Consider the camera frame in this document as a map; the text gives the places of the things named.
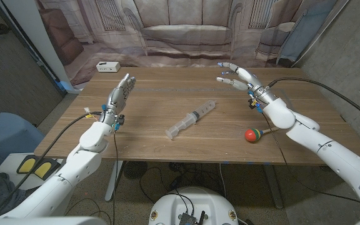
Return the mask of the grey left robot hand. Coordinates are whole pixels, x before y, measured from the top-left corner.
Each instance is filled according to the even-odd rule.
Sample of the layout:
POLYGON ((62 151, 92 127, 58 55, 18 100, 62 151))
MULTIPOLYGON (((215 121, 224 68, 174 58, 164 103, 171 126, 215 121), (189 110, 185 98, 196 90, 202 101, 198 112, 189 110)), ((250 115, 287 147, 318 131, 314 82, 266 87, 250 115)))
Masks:
POLYGON ((136 78, 126 74, 119 84, 111 91, 108 96, 106 108, 99 117, 99 122, 112 126, 115 116, 119 115, 126 106, 127 98, 133 90, 136 78))

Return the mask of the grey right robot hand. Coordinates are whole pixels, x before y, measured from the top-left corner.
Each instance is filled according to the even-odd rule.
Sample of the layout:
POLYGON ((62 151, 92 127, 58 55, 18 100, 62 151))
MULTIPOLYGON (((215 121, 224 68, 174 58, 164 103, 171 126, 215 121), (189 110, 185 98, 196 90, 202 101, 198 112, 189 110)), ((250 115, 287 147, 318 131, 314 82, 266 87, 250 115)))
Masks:
POLYGON ((270 104, 277 99, 269 88, 264 86, 253 73, 230 62, 219 62, 217 65, 223 68, 229 68, 229 71, 222 72, 222 75, 236 74, 237 77, 241 79, 241 81, 238 81, 237 79, 217 77, 216 80, 220 83, 229 84, 241 91, 251 91, 253 98, 258 99, 263 104, 270 104))

